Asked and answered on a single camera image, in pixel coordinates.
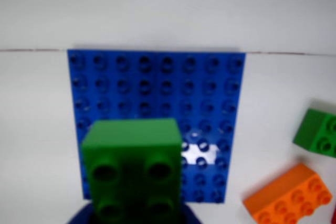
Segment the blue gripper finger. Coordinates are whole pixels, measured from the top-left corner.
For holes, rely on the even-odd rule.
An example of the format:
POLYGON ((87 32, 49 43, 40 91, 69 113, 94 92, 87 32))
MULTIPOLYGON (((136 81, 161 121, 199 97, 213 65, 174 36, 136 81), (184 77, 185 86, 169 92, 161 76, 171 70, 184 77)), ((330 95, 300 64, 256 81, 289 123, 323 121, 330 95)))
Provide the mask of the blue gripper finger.
POLYGON ((194 215, 191 209, 186 204, 178 205, 177 215, 167 218, 161 218, 150 214, 145 209, 145 204, 127 205, 128 208, 124 210, 120 219, 114 221, 103 220, 98 217, 94 211, 92 203, 85 205, 80 209, 71 220, 69 224, 93 224, 93 223, 186 223, 186 224, 201 224, 199 219, 194 215))

